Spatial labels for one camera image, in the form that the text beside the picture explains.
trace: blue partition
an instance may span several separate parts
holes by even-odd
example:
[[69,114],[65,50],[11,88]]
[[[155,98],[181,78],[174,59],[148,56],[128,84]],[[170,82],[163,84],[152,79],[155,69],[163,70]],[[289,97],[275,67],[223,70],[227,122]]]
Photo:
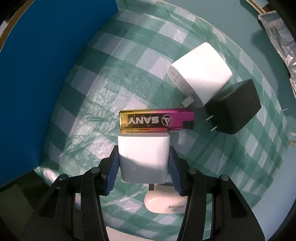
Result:
[[35,0],[12,28],[0,51],[0,187],[40,165],[63,82],[116,11],[115,0]]

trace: gradient lighter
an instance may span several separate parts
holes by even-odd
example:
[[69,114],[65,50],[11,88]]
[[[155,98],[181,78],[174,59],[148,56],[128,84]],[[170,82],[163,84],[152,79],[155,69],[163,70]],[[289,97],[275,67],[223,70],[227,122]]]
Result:
[[119,112],[121,132],[162,132],[193,129],[192,109],[122,110]]

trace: black charger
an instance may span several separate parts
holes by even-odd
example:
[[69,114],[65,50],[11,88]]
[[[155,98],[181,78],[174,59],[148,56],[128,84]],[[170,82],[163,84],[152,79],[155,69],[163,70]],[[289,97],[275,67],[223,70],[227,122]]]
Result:
[[261,103],[252,79],[219,91],[206,105],[212,130],[235,134],[260,110]]

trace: sany logo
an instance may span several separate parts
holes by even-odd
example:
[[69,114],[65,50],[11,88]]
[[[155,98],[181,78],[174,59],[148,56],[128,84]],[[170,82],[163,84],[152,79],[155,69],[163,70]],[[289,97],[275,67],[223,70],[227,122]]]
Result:
[[159,122],[158,116],[152,116],[152,117],[136,117],[136,121],[134,121],[133,117],[130,118],[130,121],[128,124],[130,125],[131,123],[133,124],[144,124],[144,121],[146,124],[149,124],[151,121],[152,124],[157,124]]
[[175,205],[175,206],[171,205],[168,208],[183,208],[183,207],[184,205]]
[[163,123],[164,126],[169,127],[173,123],[173,118],[171,115],[166,114],[161,118],[161,122]]

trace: checkered tablecloth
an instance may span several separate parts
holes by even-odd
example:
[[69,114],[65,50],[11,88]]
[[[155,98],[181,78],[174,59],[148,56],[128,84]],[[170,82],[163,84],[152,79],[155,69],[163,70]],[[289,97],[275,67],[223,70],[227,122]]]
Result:
[[[85,47],[65,81],[36,172],[51,184],[60,173],[79,175],[97,166],[117,144],[119,110],[177,108],[184,96],[167,69],[209,42],[233,73],[228,85],[252,78],[262,107],[236,135],[209,132],[210,123],[195,110],[194,130],[171,132],[171,145],[204,174],[229,175],[254,206],[280,168],[290,135],[261,71],[226,35],[183,9],[152,1],[117,4],[119,11]],[[176,240],[183,214],[149,212],[143,204],[147,190],[147,185],[122,183],[119,171],[114,190],[101,197],[106,224],[145,238]],[[210,233],[210,216],[209,199],[204,237]]]

